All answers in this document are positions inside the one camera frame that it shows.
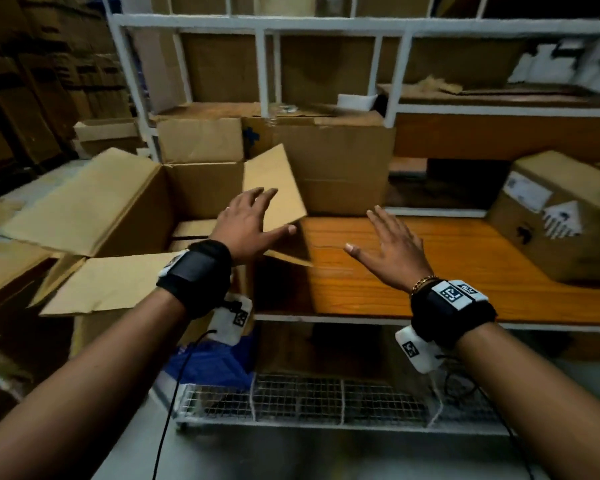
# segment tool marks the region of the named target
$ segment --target person's right arm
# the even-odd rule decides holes
[[[410,292],[433,274],[422,241],[394,216],[368,212],[380,256],[346,252],[380,281]],[[465,333],[456,353],[504,418],[558,479],[600,479],[600,401],[495,323]]]

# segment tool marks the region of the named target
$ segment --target white label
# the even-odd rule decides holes
[[[547,207],[543,211],[544,233],[551,239],[582,234],[578,202],[571,200]]]
[[[543,209],[553,193],[551,190],[544,188],[540,184],[536,184],[533,180],[519,174],[517,171],[512,171],[509,174],[502,190],[534,214]]]
[[[455,288],[458,288],[458,290],[462,291],[462,293],[473,298],[476,301],[488,301],[489,300],[489,298],[487,298],[485,295],[480,293],[480,291],[476,290],[474,287],[468,285],[467,283],[465,283],[462,280],[452,280],[452,281],[449,281],[449,283],[451,283],[453,286],[455,286]]]
[[[449,305],[453,306],[456,310],[462,310],[465,306],[473,303],[471,298],[446,281],[439,282],[432,290],[447,300]]]
[[[167,273],[169,272],[169,270],[173,267],[173,265],[176,264],[180,260],[180,258],[182,258],[184,256],[184,254],[186,254],[188,252],[189,252],[189,250],[185,249],[184,251],[179,252],[178,254],[176,254],[176,256],[171,258],[171,261],[169,261],[167,263],[167,266],[163,267],[161,272],[158,273],[158,278],[162,278],[162,277],[166,276]]]
[[[234,293],[227,293],[224,300],[232,304],[232,309],[224,305],[216,308],[207,330],[217,330],[209,338],[233,347],[240,342],[253,303],[246,296]]]
[[[425,342],[411,325],[395,332],[395,339],[416,371],[428,374],[440,367],[442,350],[435,342]]]

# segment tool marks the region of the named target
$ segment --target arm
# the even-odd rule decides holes
[[[210,236],[224,243],[235,264],[296,231],[284,226],[262,232],[276,190],[262,192],[255,189],[233,199]],[[40,384],[0,423],[0,479],[90,477],[128,425],[189,319],[179,300],[156,288]]]
[[[346,252],[380,281],[410,292],[433,274],[422,241],[383,209],[368,216],[382,254]],[[600,401],[495,323],[465,333],[456,352],[543,466],[559,479],[600,479]]]

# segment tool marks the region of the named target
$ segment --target person's left hand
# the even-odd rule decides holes
[[[296,233],[296,226],[284,225],[262,231],[264,213],[278,189],[264,188],[242,192],[220,212],[209,239],[222,242],[231,252],[234,264],[244,264],[270,249],[282,236]]]

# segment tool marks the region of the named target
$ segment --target gold chain bracelet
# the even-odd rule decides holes
[[[417,291],[422,288],[426,283],[432,281],[432,280],[439,280],[440,278],[437,277],[435,274],[432,274],[431,276],[426,276],[425,278],[419,280],[411,289],[411,293],[409,293],[411,296],[415,295],[417,293]]]

